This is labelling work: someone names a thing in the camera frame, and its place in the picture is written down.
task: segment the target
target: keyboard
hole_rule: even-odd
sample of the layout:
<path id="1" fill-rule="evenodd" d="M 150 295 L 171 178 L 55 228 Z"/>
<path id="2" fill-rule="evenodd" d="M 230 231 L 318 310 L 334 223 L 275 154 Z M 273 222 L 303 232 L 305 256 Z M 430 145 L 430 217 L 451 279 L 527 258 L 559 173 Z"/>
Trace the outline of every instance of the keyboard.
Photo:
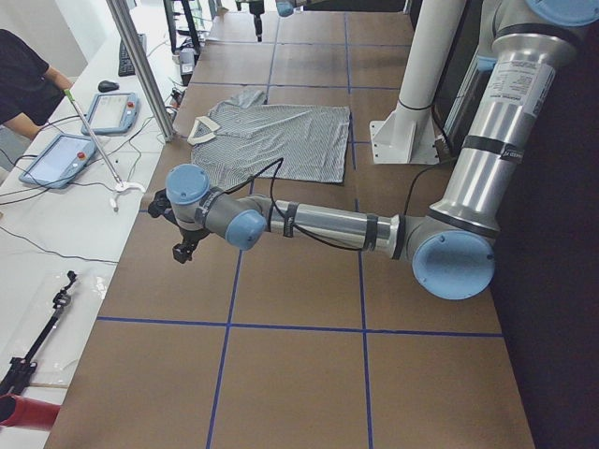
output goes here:
<path id="1" fill-rule="evenodd" d="M 138 38 L 141 47 L 146 51 L 146 35 L 138 35 Z M 135 67 L 133 67 L 133 61 L 131 61 L 129 52 L 121 40 L 121 45 L 119 46 L 119 77 L 128 77 L 130 75 L 135 75 Z"/>

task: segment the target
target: blue joint cap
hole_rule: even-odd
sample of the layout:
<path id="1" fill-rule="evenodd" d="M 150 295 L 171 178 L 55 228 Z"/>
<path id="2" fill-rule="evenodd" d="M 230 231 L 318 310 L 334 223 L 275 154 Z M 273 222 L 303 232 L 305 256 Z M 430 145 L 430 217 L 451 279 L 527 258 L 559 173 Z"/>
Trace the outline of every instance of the blue joint cap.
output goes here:
<path id="1" fill-rule="evenodd" d="M 476 70 L 479 72 L 490 72 L 497 64 L 497 58 L 488 56 L 476 56 Z"/>
<path id="2" fill-rule="evenodd" d="M 225 240 L 240 250 L 250 250 L 266 229 L 266 220 L 256 210 L 244 210 L 228 224 Z"/>
<path id="3" fill-rule="evenodd" d="M 291 2 L 277 2 L 277 11 L 281 17 L 289 17 L 293 14 L 293 9 Z"/>
<path id="4" fill-rule="evenodd" d="M 167 198 L 173 204 L 187 205 L 199 201 L 210 188 L 210 178 L 200 167 L 182 164 L 167 175 Z"/>
<path id="5" fill-rule="evenodd" d="M 493 277 L 490 244 L 466 231 L 447 231 L 424 241 L 412 270 L 420 284 L 443 299 L 465 299 L 482 292 Z"/>
<path id="6" fill-rule="evenodd" d="M 599 0 L 526 0 L 528 7 L 548 22 L 584 26 L 599 19 Z"/>

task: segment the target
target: white base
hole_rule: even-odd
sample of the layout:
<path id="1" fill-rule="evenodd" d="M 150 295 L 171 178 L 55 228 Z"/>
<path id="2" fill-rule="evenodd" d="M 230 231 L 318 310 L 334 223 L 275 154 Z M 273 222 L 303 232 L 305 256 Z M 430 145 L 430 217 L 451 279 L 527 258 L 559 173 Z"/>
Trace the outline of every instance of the white base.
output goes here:
<path id="1" fill-rule="evenodd" d="M 371 122 L 371 143 L 373 146 L 373 161 L 375 164 L 426 164 L 439 162 L 439 156 L 434 146 L 435 135 L 432 120 L 426 121 L 422 138 L 414 147 L 416 123 L 405 138 L 393 142 L 395 111 L 391 112 L 385 121 Z"/>

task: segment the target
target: black mouse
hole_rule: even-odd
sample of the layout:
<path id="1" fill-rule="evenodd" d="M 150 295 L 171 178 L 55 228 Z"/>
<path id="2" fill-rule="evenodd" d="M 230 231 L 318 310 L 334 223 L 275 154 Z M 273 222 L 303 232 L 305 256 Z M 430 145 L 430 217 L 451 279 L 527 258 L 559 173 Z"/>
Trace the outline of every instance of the black mouse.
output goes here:
<path id="1" fill-rule="evenodd" d="M 118 88 L 119 88 L 119 83 L 110 81 L 110 80 L 102 80 L 97 85 L 97 90 L 100 92 L 116 91 Z"/>

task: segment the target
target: red cup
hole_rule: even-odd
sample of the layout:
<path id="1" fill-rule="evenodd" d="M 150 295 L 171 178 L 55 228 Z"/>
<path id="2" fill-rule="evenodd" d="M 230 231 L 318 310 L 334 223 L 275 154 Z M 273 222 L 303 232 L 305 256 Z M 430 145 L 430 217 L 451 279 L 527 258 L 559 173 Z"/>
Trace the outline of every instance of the red cup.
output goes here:
<path id="1" fill-rule="evenodd" d="M 0 426 L 50 430 L 60 405 L 18 395 L 0 396 Z"/>

